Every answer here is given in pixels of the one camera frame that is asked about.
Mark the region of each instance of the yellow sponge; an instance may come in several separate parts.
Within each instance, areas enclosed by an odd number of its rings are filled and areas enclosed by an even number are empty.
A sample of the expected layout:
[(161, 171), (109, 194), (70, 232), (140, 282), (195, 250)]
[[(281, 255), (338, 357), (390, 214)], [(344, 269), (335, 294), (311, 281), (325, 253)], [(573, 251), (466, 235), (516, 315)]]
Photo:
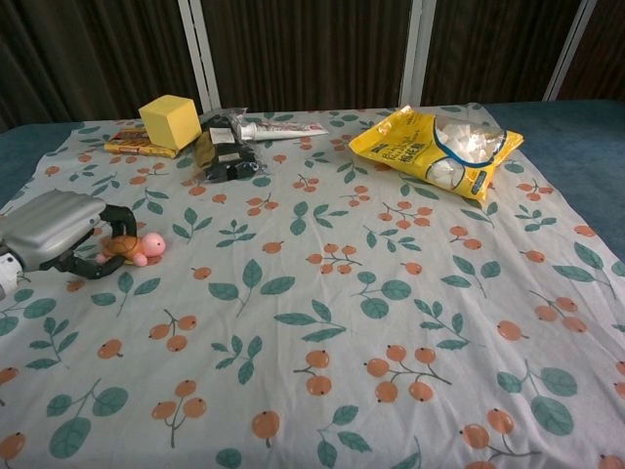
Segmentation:
[(202, 133), (193, 100), (165, 95), (139, 109), (150, 141), (178, 151)]

